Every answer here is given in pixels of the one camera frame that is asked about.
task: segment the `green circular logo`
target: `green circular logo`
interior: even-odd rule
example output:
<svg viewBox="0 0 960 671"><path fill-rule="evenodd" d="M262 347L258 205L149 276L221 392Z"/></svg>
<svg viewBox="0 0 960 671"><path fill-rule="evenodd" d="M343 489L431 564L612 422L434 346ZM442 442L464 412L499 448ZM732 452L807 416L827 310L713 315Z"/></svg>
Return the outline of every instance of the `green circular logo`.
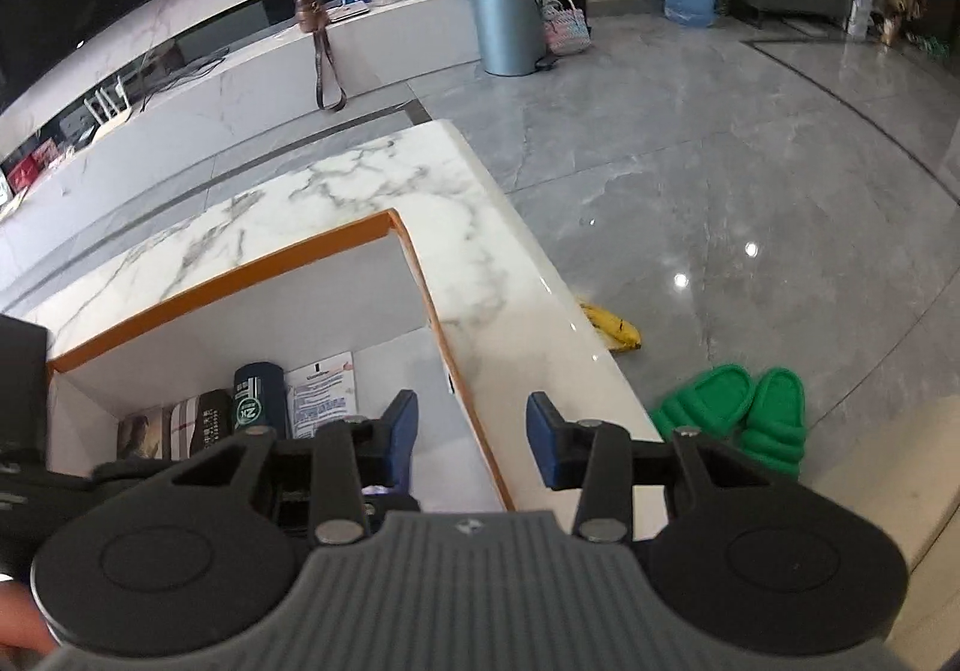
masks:
<svg viewBox="0 0 960 671"><path fill-rule="evenodd" d="M245 397L237 403L237 427L243 427L256 420L262 408L260 401L255 397Z"/></svg>

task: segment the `slide sandal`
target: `slide sandal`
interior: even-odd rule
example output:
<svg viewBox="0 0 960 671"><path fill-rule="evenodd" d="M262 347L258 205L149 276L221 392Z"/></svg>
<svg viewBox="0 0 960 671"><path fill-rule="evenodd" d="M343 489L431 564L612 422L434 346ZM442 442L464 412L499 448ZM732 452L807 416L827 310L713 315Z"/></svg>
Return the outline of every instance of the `slide sandal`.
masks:
<svg viewBox="0 0 960 671"><path fill-rule="evenodd" d="M722 364L675 391L650 418L665 441L677 427L697 427L714 438L726 438L750 410L756 388L743 367Z"/></svg>
<svg viewBox="0 0 960 671"><path fill-rule="evenodd" d="M740 449L767 468L797 476L805 444L803 382L793 371L775 367L757 385Z"/></svg>

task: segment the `open table compartment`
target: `open table compartment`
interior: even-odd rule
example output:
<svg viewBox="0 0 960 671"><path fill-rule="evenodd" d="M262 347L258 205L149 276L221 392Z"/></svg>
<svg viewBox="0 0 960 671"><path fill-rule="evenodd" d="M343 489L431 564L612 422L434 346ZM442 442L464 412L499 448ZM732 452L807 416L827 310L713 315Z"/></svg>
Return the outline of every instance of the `open table compartment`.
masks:
<svg viewBox="0 0 960 671"><path fill-rule="evenodd" d="M50 361L49 468L88 475L116 459L124 417L229 388L244 364L286 372L344 351L359 414L416 391L411 492L426 511L512 508L395 211L224 273Z"/></svg>

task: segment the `beige sofa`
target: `beige sofa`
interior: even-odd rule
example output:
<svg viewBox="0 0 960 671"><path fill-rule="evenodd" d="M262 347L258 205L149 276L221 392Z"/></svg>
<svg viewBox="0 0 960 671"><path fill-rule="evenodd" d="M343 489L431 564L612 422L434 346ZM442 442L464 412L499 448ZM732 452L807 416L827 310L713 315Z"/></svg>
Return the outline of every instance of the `beige sofa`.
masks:
<svg viewBox="0 0 960 671"><path fill-rule="evenodd" d="M910 585L888 644L939 669L960 650L960 396L889 422L811 487L898 543Z"/></svg>

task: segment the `black circular joint cover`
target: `black circular joint cover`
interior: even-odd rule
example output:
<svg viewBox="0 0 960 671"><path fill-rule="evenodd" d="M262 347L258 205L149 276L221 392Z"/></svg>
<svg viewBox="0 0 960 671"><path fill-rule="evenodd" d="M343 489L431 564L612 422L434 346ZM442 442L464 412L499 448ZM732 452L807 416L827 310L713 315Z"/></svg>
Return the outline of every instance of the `black circular joint cover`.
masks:
<svg viewBox="0 0 960 671"><path fill-rule="evenodd" d="M714 489L649 546L649 579L693 626L770 655L886 636L907 570L874 525L798 484Z"/></svg>
<svg viewBox="0 0 960 671"><path fill-rule="evenodd" d="M227 490L138 490L68 524L32 583L54 634L105 655L159 658L218 644L267 615L296 578L283 532Z"/></svg>

